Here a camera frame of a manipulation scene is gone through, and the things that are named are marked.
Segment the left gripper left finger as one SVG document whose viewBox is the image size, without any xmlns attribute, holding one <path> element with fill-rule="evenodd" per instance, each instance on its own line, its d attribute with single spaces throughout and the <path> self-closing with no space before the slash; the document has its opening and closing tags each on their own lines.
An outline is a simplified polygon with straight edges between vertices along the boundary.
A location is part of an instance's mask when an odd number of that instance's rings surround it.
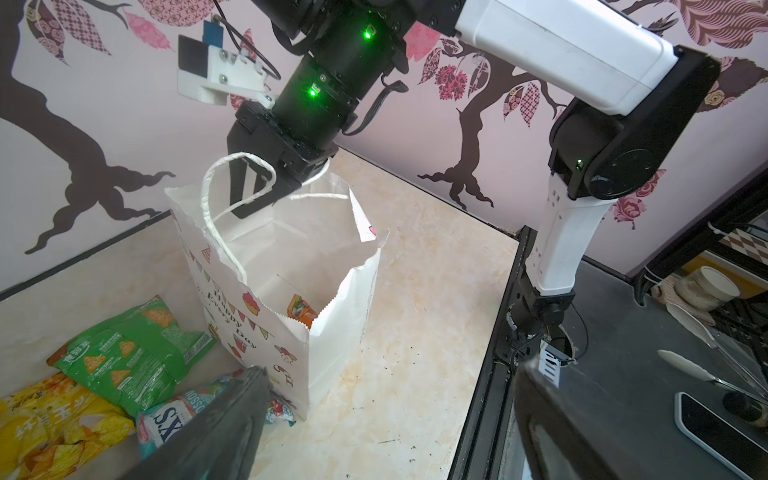
<svg viewBox="0 0 768 480">
<path fill-rule="evenodd" d="M 124 479 L 247 479 L 271 392 L 266 370 L 251 367 L 201 414 Z"/>
</svg>

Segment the yellow chip bag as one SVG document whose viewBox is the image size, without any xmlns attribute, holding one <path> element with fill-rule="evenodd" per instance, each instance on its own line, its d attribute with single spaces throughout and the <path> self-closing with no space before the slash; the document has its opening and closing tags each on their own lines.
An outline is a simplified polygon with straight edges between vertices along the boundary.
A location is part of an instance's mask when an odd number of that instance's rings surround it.
<svg viewBox="0 0 768 480">
<path fill-rule="evenodd" d="M 1 477 L 64 479 L 134 433 L 122 408 L 57 373 L 1 399 Z"/>
</svg>

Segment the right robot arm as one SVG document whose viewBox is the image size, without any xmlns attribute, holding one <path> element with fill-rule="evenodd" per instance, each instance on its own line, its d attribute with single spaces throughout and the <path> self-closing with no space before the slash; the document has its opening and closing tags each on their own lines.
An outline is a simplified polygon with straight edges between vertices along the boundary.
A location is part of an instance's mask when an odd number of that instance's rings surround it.
<svg viewBox="0 0 768 480">
<path fill-rule="evenodd" d="M 384 103 L 355 113 L 375 83 L 406 72 L 406 33 L 447 36 L 447 54 L 475 56 L 478 69 L 442 64 L 422 76 L 444 98 L 501 102 L 534 114 L 551 87 L 549 192 L 531 252 L 518 263 L 507 320 L 524 345 L 559 325 L 574 298 L 575 274 L 605 213 L 657 173 L 716 83 L 721 65 L 675 46 L 602 1 L 262 1 L 283 48 L 300 63 L 273 105 L 245 101 L 227 147 L 261 157 L 277 183 L 267 205 L 295 192 L 336 153 L 339 136 L 361 133 Z"/>
</svg>

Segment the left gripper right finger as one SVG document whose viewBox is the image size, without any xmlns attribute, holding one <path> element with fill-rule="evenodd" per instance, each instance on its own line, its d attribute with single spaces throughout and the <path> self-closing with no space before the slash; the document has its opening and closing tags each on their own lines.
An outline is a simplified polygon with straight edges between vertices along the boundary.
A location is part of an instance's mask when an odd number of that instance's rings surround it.
<svg viewBox="0 0 768 480">
<path fill-rule="evenodd" d="M 652 402 L 640 386 L 601 362 L 559 370 L 542 357 L 519 365 L 514 418 L 535 479 L 657 479 L 652 458 Z"/>
</svg>

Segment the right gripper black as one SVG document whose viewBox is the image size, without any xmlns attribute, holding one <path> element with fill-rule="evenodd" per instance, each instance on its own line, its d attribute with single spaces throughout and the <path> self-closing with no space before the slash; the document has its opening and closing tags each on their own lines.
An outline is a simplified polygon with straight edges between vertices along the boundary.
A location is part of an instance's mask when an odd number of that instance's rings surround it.
<svg viewBox="0 0 768 480">
<path fill-rule="evenodd" d="M 230 205 L 239 219 L 273 205 L 285 196 L 285 180 L 300 183 L 319 174 L 336 155 L 336 145 L 321 149 L 293 138 L 270 110 L 254 101 L 243 101 L 227 135 L 229 154 L 245 152 L 264 161 L 239 157 L 229 163 Z"/>
</svg>

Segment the green snack bag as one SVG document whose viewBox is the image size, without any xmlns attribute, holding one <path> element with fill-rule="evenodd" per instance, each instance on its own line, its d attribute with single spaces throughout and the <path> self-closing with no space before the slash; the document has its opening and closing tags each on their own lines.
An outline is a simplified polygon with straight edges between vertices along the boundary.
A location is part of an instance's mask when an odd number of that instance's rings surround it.
<svg viewBox="0 0 768 480">
<path fill-rule="evenodd" d="M 134 417 L 167 401 L 215 344 L 183 330 L 155 296 L 76 335 L 47 364 Z"/>
</svg>

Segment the white paper bag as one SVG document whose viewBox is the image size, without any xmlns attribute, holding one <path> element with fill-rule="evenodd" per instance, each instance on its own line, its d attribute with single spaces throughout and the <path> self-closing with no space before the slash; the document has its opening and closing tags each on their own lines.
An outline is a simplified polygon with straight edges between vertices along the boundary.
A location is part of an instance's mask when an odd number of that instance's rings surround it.
<svg viewBox="0 0 768 480">
<path fill-rule="evenodd" d="M 205 319 L 306 418 L 360 345 L 387 237 L 333 173 L 245 219 L 229 211 L 229 186 L 217 162 L 200 185 L 166 192 Z M 294 294 L 318 314 L 311 329 L 286 315 Z"/>
</svg>

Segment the orange colourful snack bag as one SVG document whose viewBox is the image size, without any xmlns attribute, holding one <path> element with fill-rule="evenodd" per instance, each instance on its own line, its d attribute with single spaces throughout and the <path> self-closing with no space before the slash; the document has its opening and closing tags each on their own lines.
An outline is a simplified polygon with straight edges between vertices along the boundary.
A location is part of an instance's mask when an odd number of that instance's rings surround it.
<svg viewBox="0 0 768 480">
<path fill-rule="evenodd" d="M 287 306 L 286 315 L 311 329 L 317 319 L 317 312 L 300 295 L 294 294 Z"/>
</svg>

